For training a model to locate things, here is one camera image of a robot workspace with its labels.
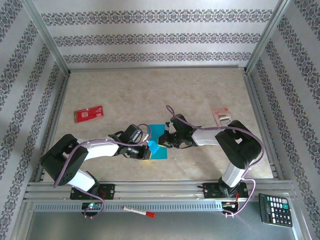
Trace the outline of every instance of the blue paper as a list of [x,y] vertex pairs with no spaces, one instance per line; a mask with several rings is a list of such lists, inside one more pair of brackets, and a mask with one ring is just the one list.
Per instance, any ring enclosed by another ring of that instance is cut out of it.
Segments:
[[158,138],[164,134],[166,125],[165,124],[150,124],[151,138],[148,142],[149,149],[152,153],[151,159],[168,159],[168,150],[166,147],[158,145]]

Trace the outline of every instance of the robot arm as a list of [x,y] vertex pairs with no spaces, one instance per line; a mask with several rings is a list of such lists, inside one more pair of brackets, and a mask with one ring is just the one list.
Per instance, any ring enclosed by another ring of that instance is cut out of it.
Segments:
[[[177,114],[176,116],[186,121],[183,115]],[[228,126],[250,132],[237,120],[232,121]],[[259,142],[243,132],[233,129],[196,129],[173,117],[170,122],[166,122],[166,130],[159,137],[158,144],[166,148],[181,149],[182,143],[187,147],[221,146],[230,160],[226,171],[218,182],[220,192],[226,197],[235,194],[246,169],[262,151]]]
[[116,132],[99,142],[86,141],[77,139],[71,134],[64,135],[41,159],[40,164],[47,171],[47,173],[54,179],[58,180],[60,173],[73,149],[80,143],[70,158],[70,162],[63,173],[62,178],[57,183],[58,186],[65,184],[78,187],[88,193],[96,194],[99,182],[89,172],[80,170],[80,166],[84,161],[97,157],[112,157],[117,155],[125,155],[127,158],[134,159],[150,159],[151,151],[148,145],[137,146],[136,141],[139,136],[142,136],[142,130],[131,124],[124,132]]

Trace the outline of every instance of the beige floor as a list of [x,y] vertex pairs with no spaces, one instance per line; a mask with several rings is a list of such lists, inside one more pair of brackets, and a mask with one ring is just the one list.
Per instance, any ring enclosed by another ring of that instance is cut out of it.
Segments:
[[[211,110],[228,107],[260,137],[242,70],[237,68],[168,68],[72,73],[55,140],[71,133],[76,138],[103,138],[130,124],[164,124],[171,105],[194,125],[216,126]],[[74,111],[102,105],[104,117],[74,123]],[[167,160],[136,160],[123,156],[99,157],[82,169],[100,181],[218,179],[229,160],[219,146],[169,149]],[[272,178],[267,157],[248,174]]]

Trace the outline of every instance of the marker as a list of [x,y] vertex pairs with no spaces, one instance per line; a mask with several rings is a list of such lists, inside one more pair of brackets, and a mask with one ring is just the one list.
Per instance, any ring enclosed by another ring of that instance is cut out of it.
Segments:
[[122,209],[125,211],[136,213],[136,214],[146,215],[150,218],[154,218],[156,216],[156,214],[153,212],[143,211],[143,210],[139,210],[139,209],[129,207],[129,206],[123,206]]

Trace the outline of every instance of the calculator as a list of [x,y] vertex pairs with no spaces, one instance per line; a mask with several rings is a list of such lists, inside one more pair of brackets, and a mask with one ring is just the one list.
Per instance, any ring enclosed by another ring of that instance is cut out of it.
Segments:
[[259,193],[259,206],[263,223],[292,228],[288,199]]

